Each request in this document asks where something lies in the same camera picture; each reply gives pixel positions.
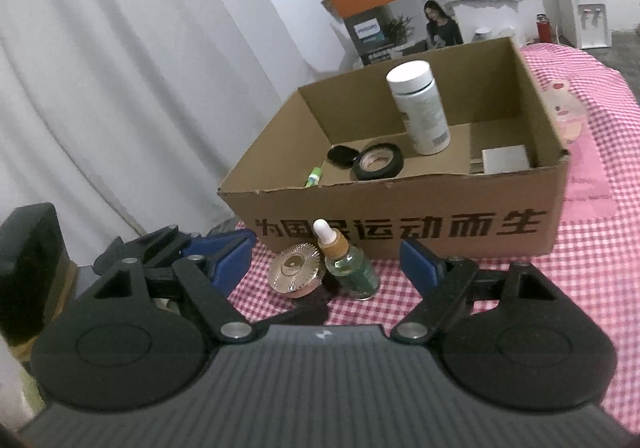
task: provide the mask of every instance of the white rubber dropper bulb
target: white rubber dropper bulb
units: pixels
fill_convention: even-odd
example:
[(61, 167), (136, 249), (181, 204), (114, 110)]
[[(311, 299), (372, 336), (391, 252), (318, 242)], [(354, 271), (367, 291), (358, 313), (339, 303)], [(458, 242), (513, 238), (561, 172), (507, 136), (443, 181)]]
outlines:
[(338, 238), (338, 234), (331, 229), (329, 223), (324, 219), (318, 219), (314, 222), (314, 231), (316, 232), (320, 243), (326, 246), (333, 244), (336, 238)]

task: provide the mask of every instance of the white curtain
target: white curtain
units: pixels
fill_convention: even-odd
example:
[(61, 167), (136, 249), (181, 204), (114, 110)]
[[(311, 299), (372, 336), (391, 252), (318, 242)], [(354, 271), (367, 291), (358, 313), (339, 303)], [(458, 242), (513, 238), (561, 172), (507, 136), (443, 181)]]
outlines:
[(117, 235), (204, 232), (313, 79), (268, 0), (0, 0), (0, 219), (53, 202), (80, 264)]

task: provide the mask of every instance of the blue gripper pad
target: blue gripper pad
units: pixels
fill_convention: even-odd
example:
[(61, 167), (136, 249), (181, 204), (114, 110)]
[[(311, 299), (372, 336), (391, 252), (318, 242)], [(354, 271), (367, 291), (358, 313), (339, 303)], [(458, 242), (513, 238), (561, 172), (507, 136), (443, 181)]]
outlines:
[(251, 267), (251, 251), (256, 241), (251, 230), (197, 237), (182, 250), (182, 256), (201, 254), (206, 257), (207, 278), (228, 298)]
[(400, 269), (420, 296), (436, 287), (446, 272), (444, 261), (415, 238), (400, 243)]

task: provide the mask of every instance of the gold compact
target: gold compact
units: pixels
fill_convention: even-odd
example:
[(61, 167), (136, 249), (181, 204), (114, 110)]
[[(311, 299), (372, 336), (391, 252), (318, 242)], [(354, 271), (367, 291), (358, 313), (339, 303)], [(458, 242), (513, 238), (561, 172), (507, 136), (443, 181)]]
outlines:
[(300, 298), (321, 284), (325, 271), (318, 247), (303, 242), (284, 250), (273, 259), (268, 282), (278, 294)]

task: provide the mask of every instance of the product box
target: product box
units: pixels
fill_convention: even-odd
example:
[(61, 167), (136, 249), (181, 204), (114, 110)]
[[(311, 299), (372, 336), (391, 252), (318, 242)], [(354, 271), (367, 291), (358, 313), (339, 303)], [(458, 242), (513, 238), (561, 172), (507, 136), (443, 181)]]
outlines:
[(331, 0), (364, 65), (463, 43), (450, 0)]
[[(386, 74), (410, 59), (431, 64), (451, 144), (417, 155)], [(327, 163), (332, 145), (394, 142), (398, 177), (354, 181)], [(530, 170), (472, 174), (482, 151), (524, 145)], [(303, 188), (322, 166), (320, 184)], [(542, 92), (508, 38), (374, 64), (298, 89), (227, 176), (219, 195), (271, 250), (314, 240), (327, 219), (371, 258), (398, 258), (419, 238), (437, 254), (471, 258), (548, 253), (554, 244), (568, 152)]]

